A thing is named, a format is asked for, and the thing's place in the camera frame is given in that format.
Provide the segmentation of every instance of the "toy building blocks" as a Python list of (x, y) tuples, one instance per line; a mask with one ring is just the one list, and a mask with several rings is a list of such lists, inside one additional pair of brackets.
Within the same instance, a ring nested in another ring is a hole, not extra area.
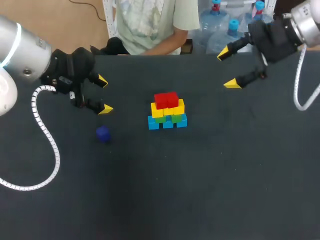
[(151, 103), (151, 115), (153, 118), (162, 118), (164, 116), (163, 109), (157, 109), (156, 103)]
[(110, 141), (111, 136), (109, 133), (109, 129), (106, 126), (101, 126), (96, 130), (96, 137), (102, 143), (107, 143)]
[(167, 107), (169, 109), (179, 106), (179, 98), (176, 92), (169, 92), (166, 94)]
[(165, 108), (163, 109), (163, 116), (170, 116), (175, 114), (175, 109), (174, 108)]
[(186, 126), (188, 126), (187, 115), (184, 113), (181, 116), (182, 116), (182, 121), (176, 124), (177, 128), (185, 128)]
[(156, 123), (156, 120), (152, 116), (148, 116), (148, 125), (149, 130), (159, 129), (159, 123)]
[(185, 103), (183, 99), (179, 99), (179, 106), (173, 109), (174, 115), (181, 115), (185, 113)]
[(171, 121), (174, 124), (182, 122), (182, 115), (172, 115), (171, 116)]
[(174, 128), (174, 124), (171, 121), (171, 116), (166, 116), (165, 117), (165, 122), (163, 123), (162, 127), (164, 129), (173, 129)]
[(154, 95), (154, 101), (156, 105), (156, 109), (166, 109), (167, 108), (167, 94), (166, 93), (158, 93)]
[(148, 116), (149, 130), (157, 130), (162, 124), (164, 129), (187, 127), (185, 103), (179, 99), (176, 92), (159, 93), (154, 95), (155, 102), (151, 103), (151, 116)]

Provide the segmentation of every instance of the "black cable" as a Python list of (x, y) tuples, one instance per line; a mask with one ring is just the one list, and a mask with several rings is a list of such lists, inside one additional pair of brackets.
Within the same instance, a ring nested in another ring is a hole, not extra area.
[(88, 2), (77, 2), (77, 1), (72, 1), (72, 0), (69, 0), (70, 3), (73, 3), (73, 4), (85, 4), (85, 5), (90, 5), (91, 7), (94, 8), (95, 12), (96, 12), (96, 16), (98, 17), (98, 19), (100, 19), (101, 21), (106, 21), (105, 19), (102, 19), (101, 17), (99, 17), (99, 13), (98, 13), (98, 10), (97, 8), (92, 5), (91, 3), (88, 3)]

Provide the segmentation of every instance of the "white coiled cable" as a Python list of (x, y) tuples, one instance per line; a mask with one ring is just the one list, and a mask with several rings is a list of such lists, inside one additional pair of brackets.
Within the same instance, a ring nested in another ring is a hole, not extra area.
[(294, 81), (293, 101), (294, 101), (295, 106), (300, 111), (307, 110), (311, 106), (311, 104), (315, 101), (315, 99), (318, 97), (318, 95), (320, 94), (320, 84), (319, 84), (318, 87), (312, 93), (311, 97), (308, 99), (308, 101), (306, 101), (305, 105), (301, 106), (299, 103), (299, 100), (298, 100), (299, 80), (300, 80), (302, 65), (304, 63), (304, 59), (306, 56), (306, 51), (307, 51), (307, 45), (304, 45), (302, 52), (301, 52), (300, 59), (299, 59), (298, 68), (296, 70), (295, 81)]
[(57, 175), (57, 173), (59, 171), (59, 167), (60, 167), (59, 149), (57, 147), (57, 144), (56, 144), (54, 138), (51, 136), (50, 132), (48, 131), (48, 129), (46, 128), (46, 126), (42, 122), (42, 120), (39, 116), (39, 113), (38, 113), (38, 109), (37, 109), (37, 97), (38, 97), (38, 94), (43, 90), (51, 91), (51, 92), (56, 91), (56, 89), (53, 86), (43, 85), (43, 86), (38, 87), (33, 92), (33, 95), (31, 98), (31, 107), (32, 107), (32, 112), (33, 112), (33, 115), (34, 115), (36, 122), (38, 123), (39, 127), (41, 128), (43, 133), (46, 135), (46, 137), (48, 138), (48, 140), (52, 146), (52, 149), (53, 149), (54, 155), (55, 155), (55, 167), (54, 167), (53, 172), (51, 173), (51, 175), (48, 177), (47, 180), (43, 181), (40, 184), (34, 185), (34, 186), (18, 186), (18, 185), (14, 185), (12, 183), (9, 183), (9, 182), (3, 180), (2, 178), (0, 178), (0, 184), (4, 185), (10, 189), (14, 189), (14, 190), (18, 190), (18, 191), (31, 191), (31, 190), (36, 190), (36, 189), (42, 188), (45, 185), (47, 185), (48, 183), (50, 183), (55, 178), (55, 176)]

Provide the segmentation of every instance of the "yellow block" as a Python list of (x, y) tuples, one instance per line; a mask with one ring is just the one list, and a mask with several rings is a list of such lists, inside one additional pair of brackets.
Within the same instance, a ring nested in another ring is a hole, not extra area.
[(152, 117), (154, 119), (162, 118), (164, 116), (164, 110), (163, 109), (157, 109), (155, 102), (151, 103), (151, 113), (152, 113)]
[(181, 115), (185, 113), (185, 103), (183, 99), (179, 99), (179, 106), (173, 108), (174, 115)]
[(236, 78), (226, 82), (223, 86), (225, 86), (227, 89), (241, 89)]
[(170, 116), (175, 114), (175, 108), (165, 108), (163, 109), (163, 116)]

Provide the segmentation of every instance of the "red block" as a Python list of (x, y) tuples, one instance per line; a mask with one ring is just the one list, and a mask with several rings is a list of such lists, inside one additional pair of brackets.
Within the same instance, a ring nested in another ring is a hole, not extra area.
[(179, 98), (178, 98), (178, 95), (175, 91), (168, 92), (166, 94), (166, 101), (167, 101), (168, 109), (176, 108), (179, 106)]
[(156, 109), (166, 109), (167, 108), (167, 94), (166, 93), (158, 93), (154, 95), (154, 101), (156, 105)]

